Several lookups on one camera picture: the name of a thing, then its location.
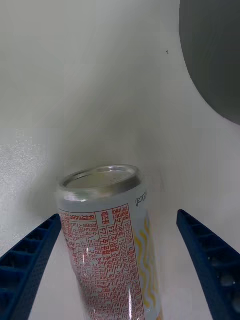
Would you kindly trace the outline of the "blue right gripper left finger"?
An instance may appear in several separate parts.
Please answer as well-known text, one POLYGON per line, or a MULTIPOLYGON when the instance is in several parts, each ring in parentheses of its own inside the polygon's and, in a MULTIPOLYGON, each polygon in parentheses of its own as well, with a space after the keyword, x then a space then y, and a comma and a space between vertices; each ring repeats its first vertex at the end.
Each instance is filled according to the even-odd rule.
POLYGON ((53 215, 0 258, 0 318, 27 320, 61 232, 53 215))

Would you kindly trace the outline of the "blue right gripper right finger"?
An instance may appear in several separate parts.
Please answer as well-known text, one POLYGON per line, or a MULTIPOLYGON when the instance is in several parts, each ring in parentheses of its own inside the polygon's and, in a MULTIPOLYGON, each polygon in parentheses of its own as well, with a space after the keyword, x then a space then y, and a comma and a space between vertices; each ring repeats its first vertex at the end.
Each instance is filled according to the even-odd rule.
POLYGON ((179 210, 177 227, 214 320, 240 318, 240 254, 193 216, 179 210))

